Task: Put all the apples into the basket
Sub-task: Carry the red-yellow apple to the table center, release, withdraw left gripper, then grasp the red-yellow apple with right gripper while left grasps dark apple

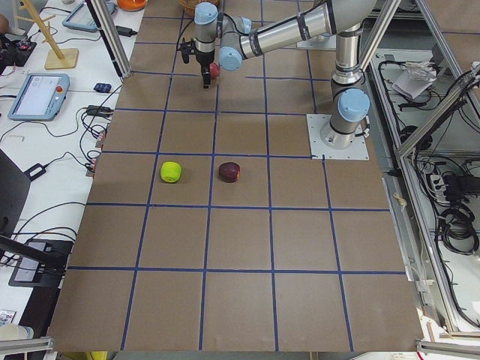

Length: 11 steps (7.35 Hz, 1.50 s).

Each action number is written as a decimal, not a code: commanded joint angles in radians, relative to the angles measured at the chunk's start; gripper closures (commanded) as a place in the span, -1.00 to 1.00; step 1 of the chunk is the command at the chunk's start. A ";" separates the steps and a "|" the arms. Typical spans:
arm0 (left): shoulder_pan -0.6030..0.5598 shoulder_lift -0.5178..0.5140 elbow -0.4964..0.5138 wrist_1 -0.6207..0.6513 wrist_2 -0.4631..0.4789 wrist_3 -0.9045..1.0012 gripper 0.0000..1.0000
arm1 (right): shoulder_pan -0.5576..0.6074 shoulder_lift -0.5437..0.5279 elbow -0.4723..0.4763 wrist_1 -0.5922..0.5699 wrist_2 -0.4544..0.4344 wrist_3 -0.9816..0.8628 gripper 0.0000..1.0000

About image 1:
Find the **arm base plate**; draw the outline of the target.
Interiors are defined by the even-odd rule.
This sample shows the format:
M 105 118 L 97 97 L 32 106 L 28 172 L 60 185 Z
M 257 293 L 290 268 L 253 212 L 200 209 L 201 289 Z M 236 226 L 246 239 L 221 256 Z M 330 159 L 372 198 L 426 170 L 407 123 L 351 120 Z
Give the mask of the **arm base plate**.
M 330 124 L 330 114 L 307 114 L 310 156 L 317 160 L 368 161 L 368 131 L 358 123 L 354 133 L 339 134 Z

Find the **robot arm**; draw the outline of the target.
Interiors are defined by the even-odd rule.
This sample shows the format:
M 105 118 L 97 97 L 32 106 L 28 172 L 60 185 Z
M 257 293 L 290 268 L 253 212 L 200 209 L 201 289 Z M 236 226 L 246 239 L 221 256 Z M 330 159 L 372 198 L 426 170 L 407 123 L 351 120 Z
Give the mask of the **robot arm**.
M 194 11 L 195 37 L 178 46 L 184 63 L 194 56 L 199 63 L 204 88 L 212 80 L 211 65 L 218 62 L 227 71 L 237 71 L 243 61 L 299 41 L 318 36 L 336 38 L 335 69 L 331 75 L 334 114 L 322 129 L 327 145 L 348 146 L 370 107 L 369 97 L 360 90 L 364 67 L 359 62 L 363 20 L 374 1 L 315 1 L 303 12 L 253 28 L 242 16 L 230 16 L 209 2 Z

